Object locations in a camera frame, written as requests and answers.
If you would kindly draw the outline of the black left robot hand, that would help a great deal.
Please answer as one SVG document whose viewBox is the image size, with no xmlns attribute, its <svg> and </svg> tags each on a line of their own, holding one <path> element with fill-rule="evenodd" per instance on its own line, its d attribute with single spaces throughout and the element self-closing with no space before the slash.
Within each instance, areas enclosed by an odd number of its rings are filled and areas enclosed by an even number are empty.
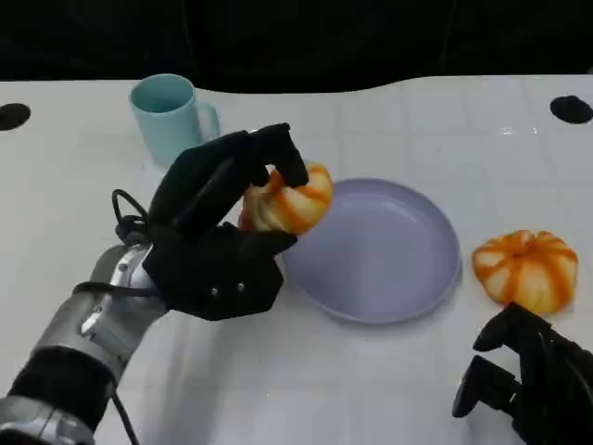
<svg viewBox="0 0 593 445">
<path fill-rule="evenodd" d="M 270 166 L 291 187 L 309 181 L 287 123 L 228 133 L 186 149 L 171 164 L 149 206 L 153 245 L 196 241 L 212 231 L 250 186 L 268 182 Z"/>
</svg>

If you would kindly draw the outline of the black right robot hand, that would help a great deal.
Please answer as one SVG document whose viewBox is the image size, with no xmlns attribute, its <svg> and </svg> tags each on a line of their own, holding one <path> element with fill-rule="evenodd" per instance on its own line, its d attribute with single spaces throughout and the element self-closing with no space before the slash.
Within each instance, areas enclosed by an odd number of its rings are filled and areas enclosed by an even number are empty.
<svg viewBox="0 0 593 445">
<path fill-rule="evenodd" d="M 507 414 L 526 444 L 590 444 L 592 353 L 516 303 L 490 319 L 473 343 L 480 353 L 502 346 L 518 354 L 521 379 L 474 355 L 452 415 L 463 418 L 483 403 Z"/>
</svg>

